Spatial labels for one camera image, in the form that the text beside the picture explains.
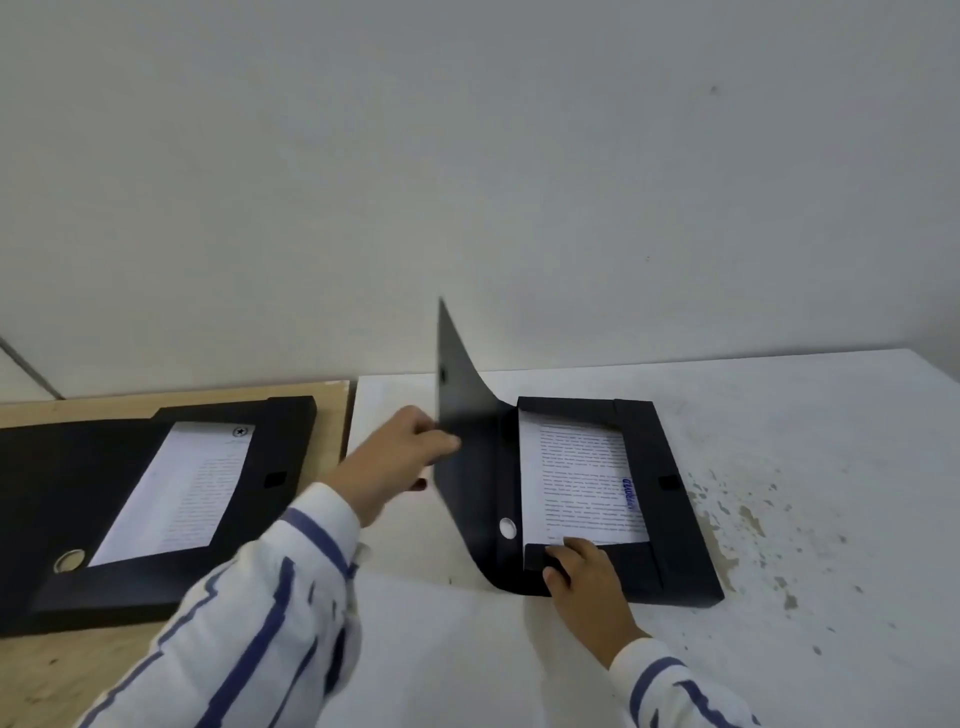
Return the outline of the person's left hand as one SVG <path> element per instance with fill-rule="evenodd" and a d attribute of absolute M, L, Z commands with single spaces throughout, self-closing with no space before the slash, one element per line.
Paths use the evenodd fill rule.
<path fill-rule="evenodd" d="M 351 508 L 362 528 L 371 526 L 402 494 L 402 408 L 323 480 Z"/>

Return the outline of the person's right hand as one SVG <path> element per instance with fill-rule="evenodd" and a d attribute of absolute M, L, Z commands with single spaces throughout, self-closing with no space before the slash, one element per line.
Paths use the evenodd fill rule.
<path fill-rule="evenodd" d="M 557 562 L 549 566 L 569 580 L 570 595 L 551 598 L 560 619 L 604 669 L 630 644 L 650 638 L 637 624 L 607 552 L 580 538 L 564 538 L 545 552 Z"/>

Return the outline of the black document box with raised lid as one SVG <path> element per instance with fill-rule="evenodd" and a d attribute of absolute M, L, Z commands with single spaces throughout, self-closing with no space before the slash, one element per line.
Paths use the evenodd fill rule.
<path fill-rule="evenodd" d="M 437 463 L 434 480 L 471 559 L 492 586 L 545 598 L 543 570 L 557 566 L 546 555 L 548 544 L 522 542 L 519 412 L 525 411 L 622 433 L 650 540 L 598 547 L 628 601 L 707 608 L 725 600 L 653 402 L 521 396 L 510 405 L 474 367 L 442 298 L 437 345 L 438 423 L 462 443 Z"/>

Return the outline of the person's right forearm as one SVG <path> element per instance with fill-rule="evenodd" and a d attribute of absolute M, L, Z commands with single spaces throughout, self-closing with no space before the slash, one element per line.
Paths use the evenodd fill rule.
<path fill-rule="evenodd" d="M 738 695 L 696 675 L 661 641 L 638 638 L 607 670 L 635 728 L 759 728 Z"/>

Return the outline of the person's left forearm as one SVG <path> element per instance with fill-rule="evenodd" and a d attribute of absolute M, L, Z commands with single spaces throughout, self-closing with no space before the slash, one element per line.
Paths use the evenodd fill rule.
<path fill-rule="evenodd" d="M 360 530 L 342 496 L 313 484 L 189 588 L 77 728 L 317 728 L 359 657 Z"/>

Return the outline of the printed paper with blue scribble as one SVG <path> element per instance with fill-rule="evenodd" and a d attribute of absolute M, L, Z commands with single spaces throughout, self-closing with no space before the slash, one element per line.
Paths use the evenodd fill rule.
<path fill-rule="evenodd" d="M 518 440 L 525 547 L 649 543 L 619 430 L 519 411 Z"/>

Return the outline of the printed paper with round emblem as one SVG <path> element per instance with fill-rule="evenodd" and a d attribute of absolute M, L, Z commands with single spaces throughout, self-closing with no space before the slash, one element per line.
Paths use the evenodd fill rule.
<path fill-rule="evenodd" d="M 174 423 L 88 565 L 207 547 L 256 430 L 249 423 Z"/>

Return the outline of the black document box lying open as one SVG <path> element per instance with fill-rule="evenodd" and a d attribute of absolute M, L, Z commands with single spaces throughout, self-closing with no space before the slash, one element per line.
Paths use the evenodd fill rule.
<path fill-rule="evenodd" d="M 292 503 L 316 414 L 304 395 L 0 429 L 0 638 L 168 620 Z M 177 422 L 256 427 L 210 544 L 90 566 Z"/>

